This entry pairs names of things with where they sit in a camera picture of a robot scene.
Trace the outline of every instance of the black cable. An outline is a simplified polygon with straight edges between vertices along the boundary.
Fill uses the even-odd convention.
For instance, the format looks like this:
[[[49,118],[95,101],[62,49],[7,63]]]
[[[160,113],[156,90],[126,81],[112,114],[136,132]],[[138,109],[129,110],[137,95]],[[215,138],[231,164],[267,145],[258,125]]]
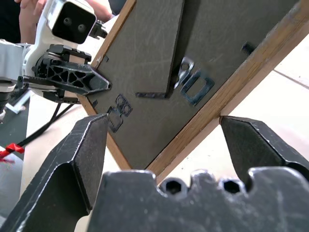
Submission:
[[[23,141],[21,141],[20,143],[18,143],[18,146],[25,146],[29,143],[31,143],[33,140],[35,140],[36,138],[38,138],[39,136],[41,136],[49,127],[50,125],[52,125],[53,122],[57,121],[61,116],[63,116],[70,108],[72,108],[73,104],[69,105],[67,108],[65,108],[59,115],[58,111],[60,109],[61,103],[59,103],[55,109],[55,112],[53,114],[53,116],[51,117],[50,121],[47,122],[44,126],[42,126],[41,128],[39,128],[36,132],[34,132],[32,135],[30,135],[29,137],[27,137],[26,139],[24,139]]]

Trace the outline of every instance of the person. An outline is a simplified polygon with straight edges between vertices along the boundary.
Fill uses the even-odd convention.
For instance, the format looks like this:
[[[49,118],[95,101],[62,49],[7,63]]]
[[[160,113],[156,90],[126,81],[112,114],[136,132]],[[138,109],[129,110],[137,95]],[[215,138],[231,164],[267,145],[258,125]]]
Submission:
[[[47,0],[0,0],[0,39],[34,44],[36,26]],[[108,21],[112,10],[108,0],[86,0],[98,20]]]

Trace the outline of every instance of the floor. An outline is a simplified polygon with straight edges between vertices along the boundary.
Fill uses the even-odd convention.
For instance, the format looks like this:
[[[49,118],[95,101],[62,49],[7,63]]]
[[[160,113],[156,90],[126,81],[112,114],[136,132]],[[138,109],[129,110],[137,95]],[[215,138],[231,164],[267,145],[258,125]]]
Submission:
[[[308,60],[309,36],[273,71],[270,75],[231,113],[233,116],[250,117],[267,123],[288,144],[309,159],[309,68],[305,61]],[[51,116],[55,109],[53,102],[35,96],[30,101],[28,120],[29,135],[41,126],[46,118]],[[72,110],[74,120],[86,115],[84,109],[77,106]],[[71,118],[59,120],[66,129],[56,134],[56,128],[51,127],[40,139],[41,142],[30,144],[25,153],[23,179],[21,192],[29,184],[37,172],[44,156],[35,151],[38,144],[43,144],[44,149],[51,149],[49,144],[60,141],[73,126]],[[225,139],[220,127],[217,127],[196,149],[169,175],[190,182],[190,173],[198,169],[210,170],[216,178],[224,176],[237,178],[231,163]],[[118,171],[119,167],[106,150],[104,172]],[[89,217],[82,218],[76,231],[83,232]]]

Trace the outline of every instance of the red cable tie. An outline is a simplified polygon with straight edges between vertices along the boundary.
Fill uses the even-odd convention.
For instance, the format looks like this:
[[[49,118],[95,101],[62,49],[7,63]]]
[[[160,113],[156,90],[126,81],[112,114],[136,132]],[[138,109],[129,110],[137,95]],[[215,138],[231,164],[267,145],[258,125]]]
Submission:
[[[14,163],[14,161],[4,159],[14,151],[17,151],[20,154],[25,152],[24,148],[21,146],[18,146],[17,144],[10,144],[6,146],[4,151],[0,151],[0,162]]]

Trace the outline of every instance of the gray panel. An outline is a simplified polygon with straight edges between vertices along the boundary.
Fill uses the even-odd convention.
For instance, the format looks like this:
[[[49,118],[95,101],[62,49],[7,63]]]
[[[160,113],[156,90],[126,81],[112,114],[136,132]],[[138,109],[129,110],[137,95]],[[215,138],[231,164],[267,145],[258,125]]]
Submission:
[[[164,55],[161,56],[162,48],[169,48],[164,43],[166,34],[158,36],[156,32],[158,28],[164,28],[159,19],[165,17],[173,20],[172,9],[180,7],[179,1],[176,5],[176,1],[137,0],[135,9],[107,53],[108,62],[101,63],[99,67],[101,73],[112,82],[112,89],[89,97],[92,102],[98,100],[96,110],[99,113],[107,112],[119,93],[132,105],[133,111],[128,118],[124,118],[123,125],[112,136],[134,169],[146,168],[156,158],[247,58],[241,51],[242,46],[246,42],[258,46],[296,2],[185,1],[174,67],[186,55],[193,59],[196,68],[207,69],[215,81],[210,92],[194,107],[180,94],[180,88],[168,100],[135,97],[135,92],[158,90],[153,84],[156,78],[162,79],[158,76],[158,64],[162,65],[161,72],[166,70],[168,73],[168,62],[164,62]],[[134,43],[139,35],[139,39],[144,41],[143,45],[147,46],[141,48]],[[193,86],[196,92],[200,88],[198,85]]]

